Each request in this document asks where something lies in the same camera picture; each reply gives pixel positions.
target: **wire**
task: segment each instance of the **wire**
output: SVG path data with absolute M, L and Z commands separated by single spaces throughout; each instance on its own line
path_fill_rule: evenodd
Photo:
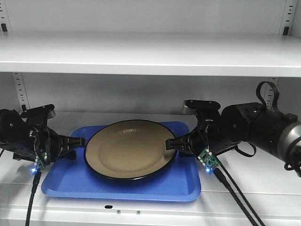
M 1 158 L 2 154 L 3 154 L 3 152 L 4 152 L 4 149 L 2 149 L 2 151 L 1 151 L 1 153 L 0 153 L 0 158 Z
M 31 212 L 32 212 L 33 198 L 34 198 L 34 194 L 37 191 L 37 187 L 40 182 L 40 178 L 41 178 L 41 171 L 40 171 L 40 169 L 38 169 L 38 171 L 34 175 L 34 179 L 33 179 L 33 183 L 32 183 L 32 193 L 31 193 L 30 199 L 29 199 L 25 226 L 29 226 L 30 216 L 31 216 Z
M 245 216 L 248 218 L 248 220 L 251 222 L 251 224 L 253 226 L 258 226 L 258 224 L 254 220 L 254 218 L 251 216 L 251 214 L 249 213 L 249 211 L 245 208 L 245 206 L 243 205 L 243 203 L 240 201 L 240 199 L 238 198 L 238 196 L 236 195 L 236 193 L 232 189 L 231 185 L 228 183 L 226 177 L 223 175 L 223 173 L 221 172 L 221 170 L 219 168 L 216 168 L 215 170 L 213 170 L 213 173 L 215 174 L 215 176 L 217 177 L 217 179 L 229 190 L 230 194 L 233 196 L 234 200 L 239 205 L 239 207 L 241 208 L 241 210 L 243 211 L 243 213 L 245 214 Z
M 234 187 L 237 189 L 238 193 L 240 194 L 240 196 L 243 198 L 243 200 L 245 201 L 245 203 L 247 204 L 247 206 L 249 207 L 249 209 L 251 210 L 251 212 L 254 214 L 254 216 L 256 217 L 256 219 L 258 220 L 258 222 L 262 225 L 265 226 L 265 224 L 263 223 L 263 221 L 260 219 L 260 217 L 258 216 L 258 214 L 256 213 L 256 211 L 253 209 L 253 207 L 251 206 L 251 204 L 249 203 L 249 201 L 247 200 L 247 198 L 245 197 L 245 195 L 243 194 L 243 192 L 240 190 L 240 188 L 238 187 L 238 185 L 236 184 L 236 182 L 234 181 L 234 179 L 232 178 L 232 176 L 230 175 L 230 173 L 226 170 L 226 168 L 224 167 L 224 165 L 221 163 L 221 161 L 219 161 L 221 164 L 221 168 L 223 169 L 223 171 L 227 174 L 227 176 L 229 177 L 229 179 L 231 180 L 232 184 L 234 185 Z

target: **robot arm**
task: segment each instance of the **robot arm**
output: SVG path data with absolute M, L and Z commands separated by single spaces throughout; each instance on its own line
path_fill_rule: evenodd
M 274 90 L 274 112 L 267 109 L 260 89 L 268 83 Z M 294 114 L 283 114 L 277 108 L 279 92 L 271 82 L 261 82 L 256 90 L 260 103 L 245 103 L 226 107 L 221 115 L 214 101 L 187 100 L 183 109 L 194 111 L 198 124 L 189 134 L 166 141 L 167 149 L 176 149 L 199 159 L 204 150 L 217 156 L 248 142 L 285 162 L 286 170 L 295 170 L 301 177 L 301 122 Z
M 17 160 L 38 159 L 41 166 L 68 154 L 70 157 L 74 148 L 85 146 L 85 140 L 61 136 L 50 129 L 47 120 L 54 115 L 54 105 L 24 109 L 21 115 L 15 110 L 0 110 L 0 148 L 13 152 Z

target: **plastic tray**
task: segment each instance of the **plastic tray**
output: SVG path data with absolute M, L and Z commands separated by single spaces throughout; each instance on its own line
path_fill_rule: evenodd
M 186 124 L 178 121 L 161 122 L 176 136 L 189 132 Z M 73 137 L 88 141 L 105 126 L 82 127 Z M 44 194 L 53 197 L 97 198 L 119 200 L 144 200 L 189 202 L 201 192 L 196 161 L 180 157 L 179 153 L 166 168 L 138 180 L 112 180 L 91 170 L 84 161 L 84 148 L 77 148 L 75 160 L 58 159 L 42 183 Z

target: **plate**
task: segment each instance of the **plate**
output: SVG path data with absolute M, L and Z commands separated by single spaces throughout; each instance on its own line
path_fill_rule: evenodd
M 167 127 L 153 121 L 117 122 L 93 135 L 85 149 L 85 161 L 108 178 L 143 178 L 174 159 L 176 151 L 165 146 L 165 141 L 174 137 Z

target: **white shelf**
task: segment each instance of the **white shelf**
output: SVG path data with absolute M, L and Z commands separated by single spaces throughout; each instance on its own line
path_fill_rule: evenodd
M 301 40 L 277 35 L 3 32 L 4 72 L 300 77 Z
M 57 116 L 49 120 L 49 127 L 68 135 L 81 126 L 131 118 L 154 121 L 169 118 L 171 121 L 182 120 L 193 127 L 191 117 L 57 112 Z M 240 147 L 251 151 L 248 145 Z M 32 163 L 11 158 L 12 153 L 4 152 L 0 159 L 0 224 L 18 226 L 24 225 L 32 184 Z M 294 172 L 285 171 L 283 162 L 262 150 L 258 150 L 253 158 L 230 151 L 220 159 L 267 226 L 301 224 L 300 178 Z M 41 183 L 49 169 L 43 172 Z M 202 192 L 195 201 L 188 203 L 53 198 L 45 196 L 39 186 L 32 208 L 32 225 L 249 226 L 250 222 L 223 185 L 214 175 L 206 174 L 201 164 L 198 169 Z

